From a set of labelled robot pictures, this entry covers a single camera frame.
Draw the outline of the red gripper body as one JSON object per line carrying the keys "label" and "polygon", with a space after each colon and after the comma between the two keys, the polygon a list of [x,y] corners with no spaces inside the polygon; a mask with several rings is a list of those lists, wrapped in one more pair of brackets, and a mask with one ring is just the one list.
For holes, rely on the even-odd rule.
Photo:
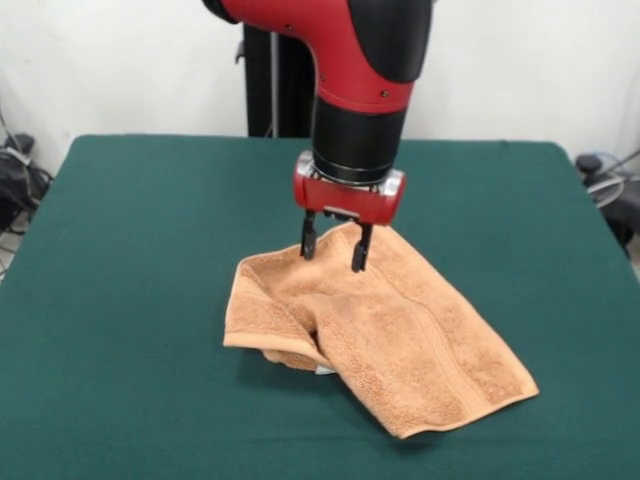
{"label": "red gripper body", "polygon": [[406,186],[403,172],[391,172],[385,180],[369,187],[341,185],[310,175],[294,174],[296,203],[305,211],[336,213],[364,224],[390,225]]}

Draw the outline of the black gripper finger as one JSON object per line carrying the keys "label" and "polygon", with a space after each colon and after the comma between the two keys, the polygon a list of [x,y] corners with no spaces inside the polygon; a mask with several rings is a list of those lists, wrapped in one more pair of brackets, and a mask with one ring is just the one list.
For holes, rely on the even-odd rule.
{"label": "black gripper finger", "polygon": [[314,228],[315,212],[306,210],[303,219],[300,255],[305,260],[311,260],[315,255],[316,249],[316,230]]}
{"label": "black gripper finger", "polygon": [[354,247],[351,269],[355,273],[364,272],[371,243],[373,226],[371,224],[359,223],[361,227],[361,237]]}

